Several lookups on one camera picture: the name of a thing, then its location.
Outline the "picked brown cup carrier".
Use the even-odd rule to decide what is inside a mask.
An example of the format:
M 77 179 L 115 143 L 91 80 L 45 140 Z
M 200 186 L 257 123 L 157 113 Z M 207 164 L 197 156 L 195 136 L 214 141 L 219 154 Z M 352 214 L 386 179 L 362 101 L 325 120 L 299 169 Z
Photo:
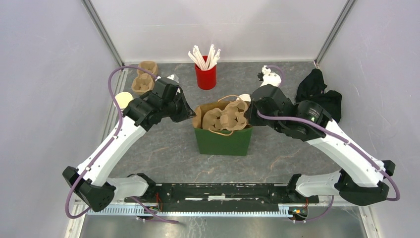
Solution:
M 214 108 L 207 111 L 202 120 L 202 129 L 210 131 L 236 131 L 247 126 L 245 111 L 248 104 L 242 100 L 229 102 L 224 109 Z

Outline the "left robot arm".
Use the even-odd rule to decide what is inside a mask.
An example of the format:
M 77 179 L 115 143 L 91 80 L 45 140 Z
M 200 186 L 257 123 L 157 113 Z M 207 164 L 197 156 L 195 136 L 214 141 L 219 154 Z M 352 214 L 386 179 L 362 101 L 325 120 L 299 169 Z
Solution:
M 181 122 L 195 117 L 175 74 L 159 78 L 152 91 L 129 102 L 122 119 L 91 156 L 77 167 L 68 166 L 62 175 L 68 185 L 93 211 L 111 202 L 139 197 L 150 202 L 156 195 L 154 182 L 145 175 L 110 178 L 109 174 L 127 152 L 150 128 L 163 118 Z

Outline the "stack of paper cups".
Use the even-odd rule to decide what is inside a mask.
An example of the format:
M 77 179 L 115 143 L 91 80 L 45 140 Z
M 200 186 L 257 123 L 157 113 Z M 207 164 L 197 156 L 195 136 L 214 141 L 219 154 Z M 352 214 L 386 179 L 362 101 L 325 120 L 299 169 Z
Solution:
M 120 92 L 115 95 L 115 100 L 120 108 L 123 111 L 127 108 L 128 104 L 134 99 L 133 95 L 129 92 Z

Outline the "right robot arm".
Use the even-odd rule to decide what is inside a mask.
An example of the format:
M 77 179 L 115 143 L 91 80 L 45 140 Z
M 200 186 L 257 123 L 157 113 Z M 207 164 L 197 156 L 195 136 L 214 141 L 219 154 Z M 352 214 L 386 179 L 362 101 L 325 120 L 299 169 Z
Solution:
M 252 126 L 268 126 L 288 137 L 299 139 L 323 152 L 340 170 L 323 175 L 295 174 L 287 184 L 292 202 L 304 197 L 340 196 L 358 206 L 389 201 L 395 164 L 374 158 L 352 140 L 322 106 L 311 100 L 292 103 L 282 90 L 270 84 L 250 95 L 246 112 Z

